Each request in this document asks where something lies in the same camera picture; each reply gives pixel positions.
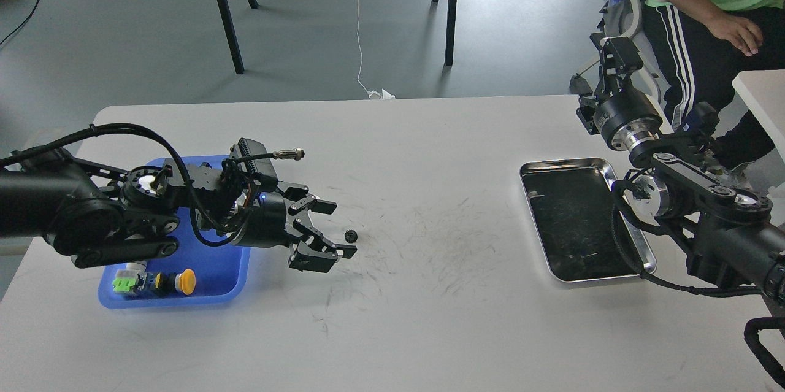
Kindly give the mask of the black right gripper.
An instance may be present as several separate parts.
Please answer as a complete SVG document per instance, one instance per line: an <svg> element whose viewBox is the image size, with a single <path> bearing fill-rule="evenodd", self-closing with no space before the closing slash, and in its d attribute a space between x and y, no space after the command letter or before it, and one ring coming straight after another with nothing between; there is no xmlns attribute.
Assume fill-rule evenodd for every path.
<svg viewBox="0 0 785 392"><path fill-rule="evenodd" d="M600 134L616 151L631 151L655 139L662 118L650 98L630 88L631 74L644 67L637 46L629 37L603 33L591 34L591 42L599 53L600 82L595 94L578 94L576 114L586 132Z"/></svg>

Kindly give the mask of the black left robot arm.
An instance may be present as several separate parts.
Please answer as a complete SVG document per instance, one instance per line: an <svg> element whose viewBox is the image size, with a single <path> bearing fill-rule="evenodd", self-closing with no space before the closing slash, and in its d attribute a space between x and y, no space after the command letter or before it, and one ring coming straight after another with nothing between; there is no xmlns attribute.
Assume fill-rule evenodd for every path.
<svg viewBox="0 0 785 392"><path fill-rule="evenodd" d="M144 137L166 149L162 166L120 169L73 157L91 137ZM280 180L273 160L298 161L303 149L267 151L240 138L218 166L187 164L165 138L131 123L87 129L2 159L2 236L44 239L78 268L173 255L179 209L193 237L208 247L288 247L292 269L329 272L356 253L314 227L310 213L332 214L335 202L306 185Z"/></svg>

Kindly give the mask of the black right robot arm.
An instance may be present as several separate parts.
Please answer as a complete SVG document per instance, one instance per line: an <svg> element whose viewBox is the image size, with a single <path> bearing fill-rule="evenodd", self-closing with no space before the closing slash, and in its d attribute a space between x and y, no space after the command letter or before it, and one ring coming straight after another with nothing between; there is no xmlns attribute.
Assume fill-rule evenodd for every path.
<svg viewBox="0 0 785 392"><path fill-rule="evenodd" d="M577 115L589 134L627 152L630 174L611 186L615 212L637 229L670 236L685 252L685 266L710 284L690 288L644 270L622 254L634 274L694 295L760 295L783 305L783 232L770 223L773 203L746 188L726 185L708 171L717 112L700 103L687 132L663 134L662 118L631 73L644 67L628 37L591 35L598 50L600 82L594 90L580 74L571 81Z"/></svg>

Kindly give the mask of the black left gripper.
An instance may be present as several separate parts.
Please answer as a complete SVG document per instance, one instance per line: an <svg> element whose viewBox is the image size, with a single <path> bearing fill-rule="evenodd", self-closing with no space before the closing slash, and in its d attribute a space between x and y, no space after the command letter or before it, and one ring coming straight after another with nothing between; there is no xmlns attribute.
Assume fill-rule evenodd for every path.
<svg viewBox="0 0 785 392"><path fill-rule="evenodd" d="M330 272L342 258L351 259L355 255L356 246L334 243L313 226L307 213L301 213L311 210L332 214L337 208L336 202L320 199L303 184L279 184L278 192L280 194L263 193L253 202L236 246L289 246L289 268L320 274ZM287 213L294 216L288 225Z"/></svg>

